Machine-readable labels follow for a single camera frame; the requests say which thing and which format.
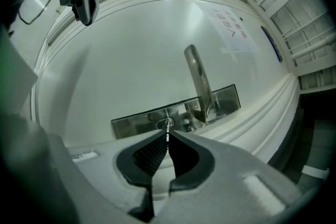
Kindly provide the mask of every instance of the black cable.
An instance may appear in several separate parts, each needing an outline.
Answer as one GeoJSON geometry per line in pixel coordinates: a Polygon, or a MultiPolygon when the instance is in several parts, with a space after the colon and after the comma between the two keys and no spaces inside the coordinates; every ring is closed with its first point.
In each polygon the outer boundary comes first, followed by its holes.
{"type": "MultiPolygon", "coordinates": [[[[51,1],[51,0],[48,0],[47,4],[45,5],[45,8],[49,5],[50,1],[51,1]]],[[[31,20],[30,23],[28,23],[27,21],[25,21],[24,19],[22,19],[21,14],[20,14],[20,11],[18,11],[18,15],[19,15],[20,20],[23,21],[26,25],[31,25],[31,24],[32,24],[38,17],[41,16],[41,14],[44,12],[45,8],[43,8],[43,9],[40,11],[40,13],[39,13],[33,20],[31,20]]]]}

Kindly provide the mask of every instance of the ceiling pipe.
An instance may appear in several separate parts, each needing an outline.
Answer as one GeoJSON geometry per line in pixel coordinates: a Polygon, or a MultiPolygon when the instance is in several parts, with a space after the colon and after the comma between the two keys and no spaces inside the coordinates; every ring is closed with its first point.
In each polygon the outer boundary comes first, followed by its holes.
{"type": "Polygon", "coordinates": [[[328,44],[331,44],[333,43],[334,41],[336,41],[336,33],[332,33],[328,36],[326,36],[323,40],[311,45],[310,47],[308,48],[305,48],[299,52],[296,52],[295,54],[292,54],[291,57],[293,60],[297,59],[297,58],[300,58],[304,55],[307,55],[315,50],[318,50],[328,44]]]}

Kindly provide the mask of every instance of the white paper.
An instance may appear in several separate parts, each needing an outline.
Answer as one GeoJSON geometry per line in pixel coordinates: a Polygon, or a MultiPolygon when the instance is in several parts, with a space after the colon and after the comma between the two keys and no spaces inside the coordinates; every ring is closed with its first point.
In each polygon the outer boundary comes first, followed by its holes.
{"type": "Polygon", "coordinates": [[[231,52],[256,50],[256,44],[250,33],[230,7],[209,2],[197,3],[197,5],[216,28],[231,52]]]}

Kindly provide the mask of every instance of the paper sign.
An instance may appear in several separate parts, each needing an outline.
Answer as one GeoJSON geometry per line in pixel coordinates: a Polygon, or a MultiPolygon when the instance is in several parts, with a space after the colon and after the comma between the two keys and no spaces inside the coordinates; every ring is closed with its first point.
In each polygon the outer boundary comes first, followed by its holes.
{"type": "Polygon", "coordinates": [[[230,7],[214,3],[197,3],[197,5],[216,28],[230,51],[256,50],[256,44],[251,35],[230,7]]]}

